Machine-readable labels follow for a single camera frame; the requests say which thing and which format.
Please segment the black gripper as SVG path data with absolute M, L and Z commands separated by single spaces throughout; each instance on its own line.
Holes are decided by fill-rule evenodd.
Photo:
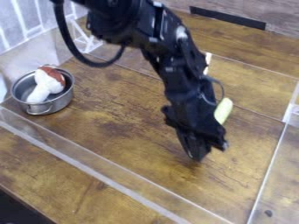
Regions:
M 212 147 L 220 151 L 227 149 L 226 129 L 214 117 L 218 105 L 206 101 L 187 101 L 172 103 L 162 109 L 164 122 L 175 129 L 187 156 L 198 162 Z

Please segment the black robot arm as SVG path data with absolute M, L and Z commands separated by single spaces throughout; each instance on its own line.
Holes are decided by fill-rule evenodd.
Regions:
M 88 10 L 91 34 L 122 48 L 138 48 L 158 72 L 168 104 L 162 107 L 188 157 L 203 160 L 214 148 L 225 151 L 226 129 L 202 53 L 180 18 L 155 0 L 71 0 Z

